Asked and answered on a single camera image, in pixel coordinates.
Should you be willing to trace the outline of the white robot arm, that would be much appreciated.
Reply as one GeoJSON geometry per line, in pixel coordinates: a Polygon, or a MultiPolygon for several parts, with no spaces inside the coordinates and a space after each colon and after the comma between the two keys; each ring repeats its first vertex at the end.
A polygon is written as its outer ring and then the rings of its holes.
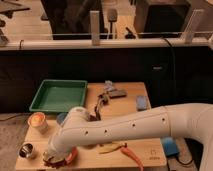
{"type": "Polygon", "coordinates": [[[44,152],[46,166],[66,162],[71,150],[122,140],[181,137],[203,144],[199,171],[213,171],[213,104],[168,105],[101,121],[90,121],[84,107],[72,108],[51,136],[44,152]]]}

